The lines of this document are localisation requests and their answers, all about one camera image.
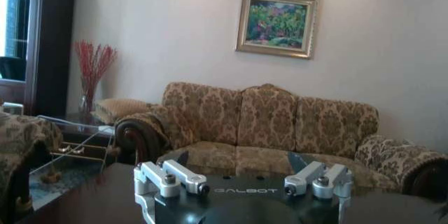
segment sofa armrest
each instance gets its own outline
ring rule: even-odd
[[[166,149],[168,138],[150,113],[133,114],[117,121],[116,145],[120,147],[120,161],[124,163],[157,160]]]
[[[372,135],[357,148],[354,160],[386,175],[404,194],[426,197],[446,195],[446,155],[404,140]]]

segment red dried branches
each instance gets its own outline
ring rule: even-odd
[[[74,51],[77,54],[78,67],[81,71],[81,86],[82,94],[85,95],[85,108],[89,112],[92,110],[92,101],[97,82],[105,70],[117,59],[117,51],[109,45],[96,47],[93,53],[93,45],[90,42],[81,40],[74,42]]]

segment window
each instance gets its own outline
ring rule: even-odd
[[[29,0],[0,0],[0,78],[24,80]]]

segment throw pillow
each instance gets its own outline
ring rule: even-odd
[[[104,99],[94,102],[94,111],[90,114],[105,124],[114,122],[136,113],[149,111],[150,104],[133,99]]]

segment picture frame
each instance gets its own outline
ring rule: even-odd
[[[236,50],[310,59],[318,0],[242,0]]]

